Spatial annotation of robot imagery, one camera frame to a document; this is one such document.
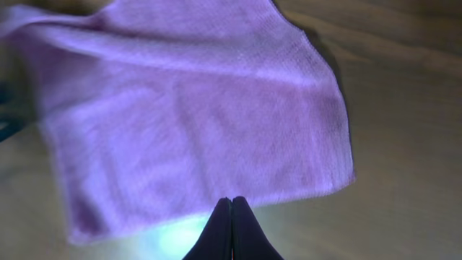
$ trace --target purple towel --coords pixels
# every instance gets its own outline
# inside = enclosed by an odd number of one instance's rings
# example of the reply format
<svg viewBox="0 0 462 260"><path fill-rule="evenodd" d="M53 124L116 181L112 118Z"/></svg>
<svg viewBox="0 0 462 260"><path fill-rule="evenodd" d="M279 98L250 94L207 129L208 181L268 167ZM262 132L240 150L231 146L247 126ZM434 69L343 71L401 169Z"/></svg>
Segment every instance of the purple towel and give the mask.
<svg viewBox="0 0 462 260"><path fill-rule="evenodd" d="M274 204L354 180L334 74L269 0L9 14L1 36L35 80L74 243L209 212L226 196Z"/></svg>

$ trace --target cloth fold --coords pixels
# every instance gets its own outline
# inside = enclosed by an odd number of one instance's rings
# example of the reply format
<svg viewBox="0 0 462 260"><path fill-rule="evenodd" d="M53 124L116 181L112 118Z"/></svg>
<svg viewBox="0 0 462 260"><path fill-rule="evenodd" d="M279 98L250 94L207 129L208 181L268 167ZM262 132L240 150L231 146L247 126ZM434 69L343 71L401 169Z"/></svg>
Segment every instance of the cloth fold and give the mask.
<svg viewBox="0 0 462 260"><path fill-rule="evenodd" d="M335 76L269 0L15 6L0 35L32 73L71 242L354 180Z"/></svg>

